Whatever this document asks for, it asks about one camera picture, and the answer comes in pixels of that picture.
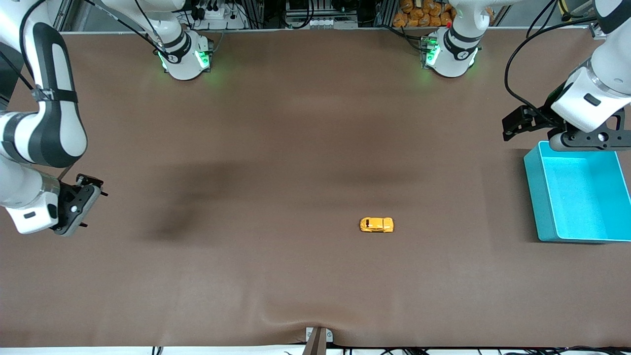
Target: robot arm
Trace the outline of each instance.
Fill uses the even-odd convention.
[[[596,17],[607,39],[539,107],[547,119],[520,106],[502,120],[504,140],[524,131],[548,132],[555,150],[628,150],[624,107],[631,103],[631,0],[596,0]],[[617,119],[615,128],[606,121]]]
[[[0,40],[20,50],[20,25],[34,1],[6,1],[0,11]],[[24,26],[24,50],[36,89],[38,112],[0,113],[0,153],[21,163],[67,167],[85,152],[87,137],[63,38],[50,25],[47,4],[34,8]]]
[[[70,186],[31,167],[72,165],[85,152],[87,138],[68,51],[50,25],[46,3],[3,2],[0,40],[20,52],[22,23],[23,50],[39,110],[0,111],[0,205],[6,207],[21,233],[51,227],[58,234],[70,235],[101,193],[102,181],[81,176],[78,185]]]
[[[185,0],[103,0],[136,22],[162,53],[162,66],[178,80],[190,80],[210,68],[212,42],[195,31],[184,30],[173,11]]]
[[[478,43],[487,31],[490,16],[487,7],[505,6],[521,0],[450,0],[458,15],[450,28],[439,28],[429,35],[436,39],[433,54],[425,66],[448,78],[463,75],[478,52]]]

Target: toy car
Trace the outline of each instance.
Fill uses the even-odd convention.
[[[366,217],[359,222],[362,232],[390,233],[394,231],[394,221],[390,217]]]

